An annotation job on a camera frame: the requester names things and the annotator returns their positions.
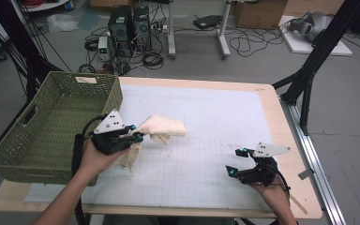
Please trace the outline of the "large black computer tower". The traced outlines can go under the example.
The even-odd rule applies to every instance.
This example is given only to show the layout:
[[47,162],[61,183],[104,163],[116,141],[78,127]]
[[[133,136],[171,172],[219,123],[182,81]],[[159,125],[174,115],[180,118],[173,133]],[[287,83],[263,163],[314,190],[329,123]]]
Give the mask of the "large black computer tower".
[[126,5],[114,6],[108,27],[113,49],[117,56],[130,57],[132,55],[130,47],[130,41],[134,38],[134,28],[132,25],[131,7]]

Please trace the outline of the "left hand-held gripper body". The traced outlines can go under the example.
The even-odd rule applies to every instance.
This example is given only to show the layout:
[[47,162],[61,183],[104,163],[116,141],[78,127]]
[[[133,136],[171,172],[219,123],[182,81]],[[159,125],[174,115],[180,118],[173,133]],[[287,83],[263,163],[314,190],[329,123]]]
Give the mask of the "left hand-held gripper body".
[[116,109],[109,112],[93,131],[92,142],[96,149],[105,155],[128,149],[134,137],[125,134],[125,127]]

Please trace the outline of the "thin wooden stick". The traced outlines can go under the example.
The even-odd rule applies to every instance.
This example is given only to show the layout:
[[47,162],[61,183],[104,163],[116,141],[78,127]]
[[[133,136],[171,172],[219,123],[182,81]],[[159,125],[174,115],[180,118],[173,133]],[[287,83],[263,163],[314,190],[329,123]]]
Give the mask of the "thin wooden stick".
[[290,199],[294,202],[294,204],[305,214],[308,214],[307,209],[291,194]]

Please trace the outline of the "aluminium rail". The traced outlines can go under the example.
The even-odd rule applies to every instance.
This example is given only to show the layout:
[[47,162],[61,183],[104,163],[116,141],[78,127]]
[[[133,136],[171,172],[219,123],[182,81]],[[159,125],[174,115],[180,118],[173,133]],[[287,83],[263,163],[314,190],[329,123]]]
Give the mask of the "aluminium rail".
[[312,179],[315,189],[319,192],[322,211],[332,225],[347,225],[316,153],[313,141],[300,126],[301,113],[296,106],[289,105],[285,102],[280,102],[280,104],[284,112],[289,116],[289,123],[295,131],[297,141],[301,147],[302,159],[307,164],[309,177]]

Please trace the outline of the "cream printed cloth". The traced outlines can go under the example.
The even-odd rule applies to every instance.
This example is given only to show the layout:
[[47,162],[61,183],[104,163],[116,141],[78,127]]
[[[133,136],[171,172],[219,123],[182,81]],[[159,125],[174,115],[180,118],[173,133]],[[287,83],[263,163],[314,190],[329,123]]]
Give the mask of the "cream printed cloth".
[[[168,145],[172,136],[184,137],[187,134],[187,129],[181,120],[151,114],[145,121],[130,131],[129,134],[136,132],[149,135],[150,139],[154,142]],[[141,142],[132,144],[130,149],[116,159],[114,163],[119,164],[122,168],[128,168],[130,173],[133,173],[133,167],[142,146]]]

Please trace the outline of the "white floor board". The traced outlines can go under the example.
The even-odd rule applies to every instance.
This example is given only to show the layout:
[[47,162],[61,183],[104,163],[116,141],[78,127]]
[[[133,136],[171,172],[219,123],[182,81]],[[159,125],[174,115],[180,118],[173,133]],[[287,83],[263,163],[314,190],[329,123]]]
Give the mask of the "white floor board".
[[[281,32],[291,53],[310,54],[313,50],[312,44],[297,32],[288,30],[288,25],[293,16],[282,16],[278,24],[278,29]],[[352,51],[340,41],[337,46],[331,51],[333,56],[352,56]]]

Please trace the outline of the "black flat device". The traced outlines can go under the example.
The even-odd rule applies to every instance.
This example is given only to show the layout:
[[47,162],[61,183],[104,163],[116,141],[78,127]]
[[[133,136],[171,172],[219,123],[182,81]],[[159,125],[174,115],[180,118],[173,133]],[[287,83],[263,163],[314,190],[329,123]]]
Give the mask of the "black flat device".
[[193,24],[198,28],[204,30],[207,28],[214,27],[220,24],[222,21],[222,17],[218,15],[209,15],[193,21]]

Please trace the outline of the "large cardboard box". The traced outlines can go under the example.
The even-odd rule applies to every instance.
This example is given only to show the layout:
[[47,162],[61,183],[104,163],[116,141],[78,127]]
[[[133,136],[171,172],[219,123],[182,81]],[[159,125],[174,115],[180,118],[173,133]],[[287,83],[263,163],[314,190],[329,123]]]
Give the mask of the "large cardboard box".
[[239,28],[277,29],[289,0],[259,0],[257,3],[237,2],[234,22]]

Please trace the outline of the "person's dark pants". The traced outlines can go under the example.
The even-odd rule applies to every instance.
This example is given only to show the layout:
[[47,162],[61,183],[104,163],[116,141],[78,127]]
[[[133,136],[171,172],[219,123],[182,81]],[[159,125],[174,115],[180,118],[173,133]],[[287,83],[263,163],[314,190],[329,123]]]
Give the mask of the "person's dark pants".
[[235,225],[228,217],[106,216],[103,225]]

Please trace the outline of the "grey tape piece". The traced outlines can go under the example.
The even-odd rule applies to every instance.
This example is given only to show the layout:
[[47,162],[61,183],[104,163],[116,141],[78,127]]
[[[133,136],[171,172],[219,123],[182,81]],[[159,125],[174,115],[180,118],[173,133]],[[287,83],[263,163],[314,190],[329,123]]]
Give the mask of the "grey tape piece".
[[303,172],[300,172],[300,173],[298,174],[298,177],[299,177],[301,180],[304,180],[304,179],[312,176],[314,173],[315,173],[315,172],[314,172],[312,169],[307,169],[307,170],[305,170],[305,171],[303,171]]

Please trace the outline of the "black metal stand frame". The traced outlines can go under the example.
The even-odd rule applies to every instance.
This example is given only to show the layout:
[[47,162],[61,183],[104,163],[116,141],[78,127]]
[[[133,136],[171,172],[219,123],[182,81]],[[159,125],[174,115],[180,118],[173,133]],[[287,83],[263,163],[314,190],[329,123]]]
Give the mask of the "black metal stand frame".
[[27,101],[30,102],[48,73],[51,71],[61,71],[61,68],[49,62],[41,54],[10,0],[0,0],[0,24],[25,61],[23,65],[22,61],[17,60],[10,50],[10,45],[0,36],[1,45],[9,54],[19,74],[23,75],[26,79],[25,94]]
[[280,99],[288,105],[294,106],[297,99],[303,96],[299,126],[307,136],[310,96],[314,77],[359,14],[360,0],[345,0],[303,66],[293,75],[273,84],[275,89],[287,84],[290,86],[280,96]]

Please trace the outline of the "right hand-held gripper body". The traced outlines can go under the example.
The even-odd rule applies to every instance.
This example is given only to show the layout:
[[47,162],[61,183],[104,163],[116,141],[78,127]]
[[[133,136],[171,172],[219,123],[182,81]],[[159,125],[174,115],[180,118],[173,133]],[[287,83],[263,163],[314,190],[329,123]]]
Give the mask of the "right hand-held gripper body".
[[288,146],[259,142],[251,156],[255,161],[256,166],[253,169],[238,171],[237,179],[242,184],[246,185],[262,183],[265,187],[270,186],[278,173],[278,164],[275,161],[274,156],[290,151],[291,148]]

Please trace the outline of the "green woven basket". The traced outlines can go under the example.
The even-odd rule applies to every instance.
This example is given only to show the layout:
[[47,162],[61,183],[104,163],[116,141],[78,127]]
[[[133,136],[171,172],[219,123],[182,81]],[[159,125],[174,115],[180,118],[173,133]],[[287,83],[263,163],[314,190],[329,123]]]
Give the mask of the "green woven basket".
[[119,78],[53,71],[0,141],[0,176],[12,182],[64,185],[74,138],[91,120],[122,104]]

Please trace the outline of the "white grid mat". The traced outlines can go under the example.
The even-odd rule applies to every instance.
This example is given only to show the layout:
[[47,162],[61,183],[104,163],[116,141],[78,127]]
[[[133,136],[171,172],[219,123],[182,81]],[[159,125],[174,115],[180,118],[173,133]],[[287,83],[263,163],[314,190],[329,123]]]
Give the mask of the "white grid mat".
[[158,114],[184,122],[168,144],[144,139],[131,169],[113,165],[82,195],[84,204],[266,210],[253,188],[228,167],[254,167],[236,150],[272,141],[257,92],[125,85],[120,115],[139,125]]

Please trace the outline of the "clear plastic bag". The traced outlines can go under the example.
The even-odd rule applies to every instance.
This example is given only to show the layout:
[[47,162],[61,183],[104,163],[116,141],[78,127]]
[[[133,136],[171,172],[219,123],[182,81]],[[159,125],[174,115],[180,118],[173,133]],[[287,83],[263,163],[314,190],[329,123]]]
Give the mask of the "clear plastic bag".
[[47,18],[47,24],[51,33],[70,32],[78,28],[74,18],[67,14],[53,14]]

